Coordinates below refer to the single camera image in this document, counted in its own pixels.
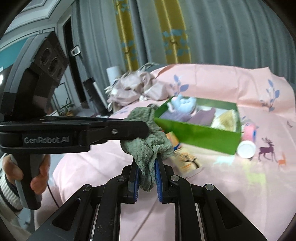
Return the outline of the person's left hand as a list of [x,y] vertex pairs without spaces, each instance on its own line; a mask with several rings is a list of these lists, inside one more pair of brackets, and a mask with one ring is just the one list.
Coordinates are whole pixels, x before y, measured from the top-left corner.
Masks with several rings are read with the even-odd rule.
[[[12,155],[9,154],[3,158],[2,168],[8,181],[11,184],[15,184],[15,180],[22,180],[23,172],[15,163],[13,163],[11,157]],[[31,181],[30,187],[37,195],[43,194],[47,188],[50,162],[50,155],[45,155],[39,168],[39,174]]]

